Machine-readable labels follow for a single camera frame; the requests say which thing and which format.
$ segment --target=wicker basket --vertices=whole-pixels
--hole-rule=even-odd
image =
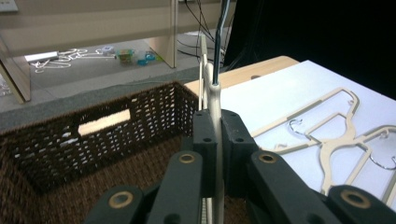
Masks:
[[[81,136],[80,124],[128,109],[130,119]],[[117,185],[161,180],[182,135],[192,135],[197,97],[165,84],[0,133],[0,223],[82,223]],[[226,223],[241,223],[241,200],[226,200]]]

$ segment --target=metal hook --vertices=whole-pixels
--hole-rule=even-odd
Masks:
[[[297,134],[300,134],[300,135],[305,135],[305,134],[300,133],[300,132],[298,132],[298,131],[296,131],[296,130],[293,129],[293,125],[294,125],[294,124],[302,124],[302,122],[303,122],[302,119],[292,119],[292,120],[289,122],[289,127],[291,128],[291,130],[292,130],[294,133],[297,133]]]
[[[395,163],[395,167],[386,167],[386,166],[384,166],[384,165],[381,165],[378,161],[375,161],[375,160],[374,160],[374,158],[373,158],[373,156],[372,156],[371,154],[370,154],[370,160],[371,160],[375,165],[381,167],[382,169],[385,169],[385,170],[396,170],[396,157],[395,157],[395,156],[392,157],[392,160],[393,160],[393,162]]]

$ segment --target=black cable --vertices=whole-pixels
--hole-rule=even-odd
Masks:
[[[184,0],[184,3],[185,3],[185,5],[186,5],[186,7],[187,7],[187,9],[190,11],[190,13],[191,13],[191,15],[198,21],[198,24],[199,24],[199,27],[200,27],[200,29],[201,29],[201,27],[203,27],[204,28],[204,31],[206,32],[203,32],[209,39],[211,39],[212,41],[214,41],[214,38],[213,38],[213,36],[212,36],[212,34],[210,34],[210,31],[209,30],[206,30],[206,28],[201,24],[201,22],[198,20],[198,18],[195,16],[195,14],[192,12],[192,10],[191,10],[191,8],[189,7],[189,4],[187,4],[187,0]]]
[[[199,7],[200,14],[202,15],[202,18],[204,19],[204,24],[205,24],[205,26],[206,26],[206,30],[207,30],[207,31],[210,31],[210,30],[209,30],[209,27],[207,26],[204,13],[202,12],[201,0],[197,0],[197,3],[198,3],[198,7]],[[209,32],[209,35],[210,35],[210,39],[212,39],[212,40],[215,39],[215,38],[213,37],[213,35],[210,34],[210,32]]]
[[[230,23],[228,23],[227,35],[225,36],[224,48],[226,48],[226,49],[227,49],[227,45],[228,45],[227,39],[228,39],[228,35],[229,35],[229,33],[230,33],[230,27],[231,27],[231,24],[233,23],[233,16],[232,16],[231,19],[230,19]]]
[[[183,45],[183,46],[188,47],[188,48],[193,48],[193,49],[199,48],[199,46],[192,46],[192,45],[188,45],[188,44],[182,43],[180,40],[178,40],[177,42],[179,44]]]
[[[201,56],[199,56],[199,55],[197,55],[197,54],[191,54],[191,53],[188,53],[188,52],[186,52],[186,51],[182,51],[182,50],[180,50],[180,49],[178,49],[177,51],[180,52],[180,53],[182,53],[182,54],[186,54],[186,55],[189,55],[189,56],[192,56],[192,57],[196,57],[196,58],[198,58],[198,59],[201,59]]]
[[[221,0],[221,12],[218,22],[218,28],[216,30],[215,62],[213,69],[213,82],[212,82],[212,84],[215,86],[219,85],[219,65],[220,65],[219,55],[220,55],[220,47],[221,47],[221,32],[225,18],[227,17],[229,5],[230,5],[230,0]]]

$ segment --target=cable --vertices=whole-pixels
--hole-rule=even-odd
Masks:
[[[177,51],[180,52],[180,53],[182,53],[182,54],[186,54],[186,55],[189,55],[189,56],[191,56],[191,57],[196,57],[196,58],[198,58],[198,59],[201,59],[201,56],[199,56],[199,55],[197,55],[197,54],[191,54],[191,53],[188,53],[188,52],[186,52],[186,51],[182,51],[182,50],[180,50],[180,49],[178,49]]]
[[[216,30],[216,42],[215,42],[215,62],[213,69],[213,82],[212,84],[217,86],[219,85],[219,55],[220,55],[220,46],[221,46],[221,31],[224,25],[225,18],[227,16],[228,7],[230,5],[230,0],[221,0],[221,12],[218,22],[218,28]]]
[[[189,47],[189,48],[194,48],[194,49],[199,48],[198,46],[192,46],[192,45],[184,44],[184,43],[182,43],[180,40],[178,40],[177,42],[178,42],[179,44],[181,44],[181,45],[183,45],[183,46],[186,46],[186,47]]]
[[[227,51],[227,47],[228,47],[228,35],[229,35],[229,33],[230,33],[230,27],[231,27],[231,24],[233,23],[233,17],[235,16],[235,13],[233,14],[233,16],[231,17],[231,19],[230,19],[230,23],[228,23],[228,28],[227,28],[227,35],[225,36],[225,43],[224,43],[224,48],[225,48],[225,50],[224,51]]]
[[[195,14],[192,12],[191,8],[189,7],[189,4],[187,4],[187,0],[184,0],[184,3],[185,3],[185,5],[186,5],[187,9],[190,11],[191,15],[197,20],[200,29],[201,29],[201,27],[204,28],[204,31],[205,31],[206,33],[205,33],[205,32],[203,32],[203,33],[204,33],[209,39],[211,39],[212,41],[214,41],[214,38],[213,38],[212,34],[210,34],[210,31],[209,31],[208,29],[206,29],[206,28],[202,25],[201,21],[198,20],[198,18],[197,18],[197,17],[195,16]]]

